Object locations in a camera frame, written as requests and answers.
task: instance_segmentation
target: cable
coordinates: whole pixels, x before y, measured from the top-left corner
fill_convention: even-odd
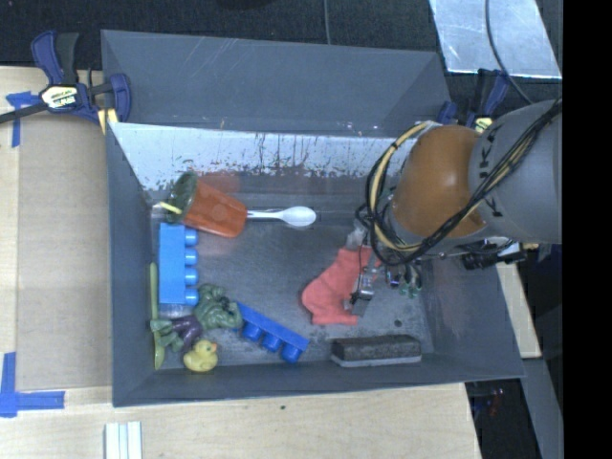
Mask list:
[[[329,12],[327,10],[327,0],[323,0],[323,18],[325,19],[325,37],[327,44],[332,44],[332,38],[329,34]]]
[[[490,1],[491,0],[485,0],[485,22],[487,24],[487,38],[489,39],[489,44],[491,45],[491,49],[492,49],[493,54],[495,56],[495,60],[497,61],[497,64],[499,65],[499,68],[501,68],[501,71],[506,75],[506,77],[508,78],[508,81],[513,86],[513,88],[516,90],[516,92],[521,96],[521,98],[523,100],[525,100],[527,103],[532,104],[533,102],[531,101],[531,99],[529,97],[527,97],[527,95],[525,95],[525,93],[521,90],[521,88],[518,86],[518,84],[514,81],[514,79],[508,73],[508,69],[504,66],[504,63],[501,60],[501,56],[499,55],[499,52],[497,51],[495,43],[493,42],[493,35],[492,35],[492,30],[491,30],[490,12],[489,12]]]
[[[480,203],[485,200],[485,197],[494,188],[518,168],[534,145],[540,131],[561,112],[561,107],[562,98],[558,98],[546,112],[532,122],[513,146],[502,156],[487,178],[474,191],[467,204],[448,218],[440,228],[417,244],[406,244],[385,223],[384,213],[388,204],[380,210],[383,179],[386,175],[389,159],[405,140],[422,131],[428,123],[425,122],[414,126],[403,133],[374,163],[366,180],[366,202],[356,211],[356,217],[370,230],[370,245],[375,254],[386,265],[395,266],[416,260],[440,243],[461,221],[478,208]],[[364,209],[367,212],[366,216],[361,214]],[[393,260],[381,253],[377,247],[377,240],[380,240],[384,246],[391,250]]]

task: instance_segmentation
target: blue toy block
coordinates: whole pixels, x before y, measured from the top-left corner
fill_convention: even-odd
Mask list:
[[[160,224],[158,251],[160,304],[195,306],[200,296],[195,287],[198,252],[190,247],[198,243],[198,232],[183,225]]]
[[[270,352],[276,352],[282,345],[280,357],[290,363],[297,362],[301,353],[308,347],[308,339],[264,317],[249,306],[239,302],[238,307],[245,320],[242,327],[242,336],[245,339],[254,342],[261,340],[261,346]]]
[[[33,409],[63,409],[65,391],[19,393],[15,391],[15,353],[4,355],[2,387],[0,387],[0,417],[14,418],[18,411]]]
[[[17,110],[21,109],[21,107],[25,105],[36,105],[40,103],[40,98],[38,95],[33,94],[32,92],[18,92],[16,94],[8,94],[7,102],[12,105],[12,107]],[[16,119],[12,122],[12,141],[11,147],[15,148],[19,146],[21,142],[21,122],[19,119]]]

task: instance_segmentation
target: black cable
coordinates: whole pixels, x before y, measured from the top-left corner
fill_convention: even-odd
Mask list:
[[[447,221],[436,231],[434,231],[430,236],[424,238],[420,247],[411,252],[408,255],[403,255],[399,251],[392,251],[394,256],[398,257],[398,260],[390,260],[386,256],[383,256],[377,248],[377,237],[375,227],[378,227],[385,233],[387,237],[394,240],[400,240],[396,233],[392,232],[393,229],[389,227],[383,219],[381,213],[379,213],[378,206],[374,206],[374,208],[369,206],[369,189],[371,186],[371,180],[373,176],[376,174],[377,168],[381,163],[381,159],[378,159],[370,173],[368,174],[366,180],[366,203],[362,207],[358,208],[356,211],[357,218],[361,221],[361,223],[366,226],[370,230],[370,242],[372,245],[372,249],[374,253],[381,259],[383,263],[389,266],[395,266],[400,264],[411,263],[417,258],[426,254],[429,250],[431,250],[435,245],[440,243],[455,227],[463,221],[465,217],[472,211],[472,209],[481,202],[491,191],[498,186],[501,182],[507,179],[521,164],[525,156],[531,150],[534,142],[538,134],[544,129],[544,127],[553,120],[560,112],[562,108],[562,98],[558,98],[553,102],[553,105],[544,112],[539,118],[537,118],[530,126],[523,132],[523,134],[519,137],[519,139],[514,143],[514,145],[504,154],[504,156],[497,162],[495,167],[492,169],[487,178],[480,184],[480,186],[474,191],[470,200],[466,204],[464,208],[459,210],[453,216],[447,219]],[[517,159],[514,159],[514,154],[516,152],[522,151],[520,156]],[[506,173],[503,174],[503,177],[499,178],[498,176],[502,174],[502,172],[508,169]],[[379,192],[377,192],[377,199],[380,200],[380,194],[383,191],[383,183],[379,186]],[[366,208],[367,215],[365,217],[361,216],[361,212],[363,208]]]
[[[329,34],[329,12],[327,9],[327,0],[323,0],[323,19],[325,21],[325,37],[327,38],[327,44],[332,44],[332,38]]]
[[[504,66],[504,63],[503,63],[503,61],[501,59],[501,56],[499,55],[499,52],[497,51],[497,47],[495,46],[495,43],[493,42],[493,35],[492,35],[492,31],[491,31],[490,12],[489,12],[490,1],[491,0],[485,0],[485,22],[487,24],[487,38],[489,39],[489,44],[491,45],[491,49],[492,49],[493,54],[495,56],[495,60],[497,61],[497,64],[499,65],[499,68],[501,68],[501,71],[506,75],[506,78],[508,79],[510,84],[513,86],[513,88],[516,90],[516,92],[521,96],[521,98],[523,100],[525,100],[527,103],[532,104],[533,102],[531,101],[531,99],[529,97],[527,97],[527,95],[521,90],[521,88],[518,86],[518,84],[514,81],[514,79],[508,73],[508,69],[506,68],[506,66]]]

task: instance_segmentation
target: blue tape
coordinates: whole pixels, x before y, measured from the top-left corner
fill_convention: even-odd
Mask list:
[[[8,94],[7,102],[13,109],[21,109],[24,106],[36,105],[40,102],[38,95],[31,92],[18,92],[16,94]],[[21,121],[16,119],[12,122],[12,140],[11,147],[15,148],[21,143]]]
[[[63,409],[66,391],[20,393],[15,391],[15,353],[4,355],[2,387],[0,387],[0,417],[14,418],[18,411]]]

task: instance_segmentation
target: blue clamp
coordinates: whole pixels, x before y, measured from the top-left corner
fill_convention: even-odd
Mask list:
[[[457,116],[457,104],[455,102],[451,102],[450,100],[445,100],[442,105],[442,109],[438,112],[438,117],[436,118],[436,122],[440,124],[451,124],[456,120]]]
[[[49,84],[38,94],[37,103],[0,115],[0,123],[47,111],[52,114],[72,114],[98,124],[100,108],[95,103],[95,96],[110,92],[115,97],[114,108],[118,120],[127,120],[132,107],[127,76],[114,74],[108,82],[90,88],[79,83],[74,69],[77,39],[77,33],[58,34],[56,31],[46,31],[34,39],[34,63],[45,73]]]
[[[200,295],[195,287],[198,252],[190,247],[198,243],[198,231],[183,225],[160,224],[158,268],[160,304],[195,306]]]
[[[7,102],[12,106],[13,109],[21,109],[24,106],[36,105],[40,103],[38,95],[32,92],[18,92],[16,94],[8,94]],[[16,119],[12,124],[12,140],[11,147],[15,148],[21,143],[21,122]]]
[[[436,122],[451,124],[459,122],[466,127],[473,127],[477,118],[489,118],[497,106],[504,100],[510,81],[508,76],[499,70],[478,70],[478,82],[470,104],[458,110],[455,102],[446,100],[438,112]]]
[[[242,318],[245,320],[242,327],[242,336],[245,339],[254,342],[261,339],[261,346],[270,352],[276,352],[282,345],[280,357],[286,362],[297,362],[299,356],[308,347],[308,339],[292,332],[276,321],[264,317],[249,306],[239,302],[238,307]]]
[[[14,418],[18,411],[63,409],[66,391],[20,393],[15,391],[15,353],[4,355],[2,387],[0,387],[0,417]]]

